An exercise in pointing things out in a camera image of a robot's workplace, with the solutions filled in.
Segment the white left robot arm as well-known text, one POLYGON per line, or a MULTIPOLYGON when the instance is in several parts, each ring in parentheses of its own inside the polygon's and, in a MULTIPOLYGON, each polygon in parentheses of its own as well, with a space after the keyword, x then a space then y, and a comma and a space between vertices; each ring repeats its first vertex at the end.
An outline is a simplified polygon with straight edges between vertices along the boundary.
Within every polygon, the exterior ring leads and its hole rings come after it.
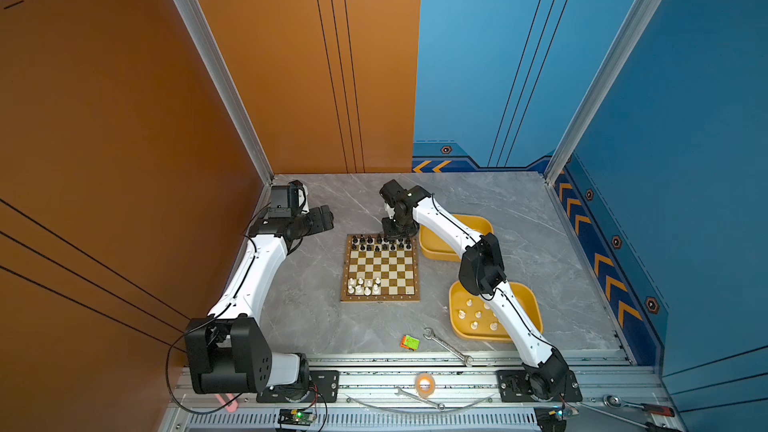
POLYGON ((334 216, 326 205, 254 220, 245 234, 243 260, 225 292, 206 317, 190 320, 184 332, 196 393, 275 390, 296 401, 305 397, 310 390, 306 355, 273 351, 260 328, 261 313, 291 245, 333 227, 334 216))

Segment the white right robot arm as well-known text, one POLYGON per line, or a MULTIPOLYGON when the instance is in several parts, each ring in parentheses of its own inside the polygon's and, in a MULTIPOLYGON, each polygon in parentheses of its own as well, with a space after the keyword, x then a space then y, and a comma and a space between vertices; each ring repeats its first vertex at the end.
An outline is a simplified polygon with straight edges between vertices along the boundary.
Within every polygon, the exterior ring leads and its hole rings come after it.
POLYGON ((443 240, 460 259, 461 285, 489 305, 512 339, 534 397, 542 401, 563 398, 569 384, 569 366, 559 349, 536 329, 512 293, 497 237, 462 223, 419 185, 405 189, 390 180, 379 195, 387 210, 382 219, 384 234, 410 238, 423 226, 443 240))

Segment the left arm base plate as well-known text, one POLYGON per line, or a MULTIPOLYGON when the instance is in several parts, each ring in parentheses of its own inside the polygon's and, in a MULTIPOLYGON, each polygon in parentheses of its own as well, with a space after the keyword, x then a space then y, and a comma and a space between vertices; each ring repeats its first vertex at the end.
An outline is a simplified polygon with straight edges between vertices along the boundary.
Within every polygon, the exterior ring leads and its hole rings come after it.
POLYGON ((257 402, 309 404, 319 393, 327 403, 337 401, 340 372, 338 370, 310 370, 306 381, 289 385, 270 386, 257 394, 257 402))

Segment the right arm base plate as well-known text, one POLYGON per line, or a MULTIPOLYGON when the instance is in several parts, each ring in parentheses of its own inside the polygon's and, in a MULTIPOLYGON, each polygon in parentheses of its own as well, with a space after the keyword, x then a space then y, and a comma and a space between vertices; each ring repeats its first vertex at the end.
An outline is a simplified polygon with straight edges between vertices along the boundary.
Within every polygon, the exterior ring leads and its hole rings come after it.
POLYGON ((561 392, 552 399, 537 398, 531 388, 528 374, 524 370, 498 370, 495 372, 498 390, 504 403, 560 403, 564 399, 568 403, 577 403, 583 400, 580 385, 572 370, 567 372, 566 380, 561 392))

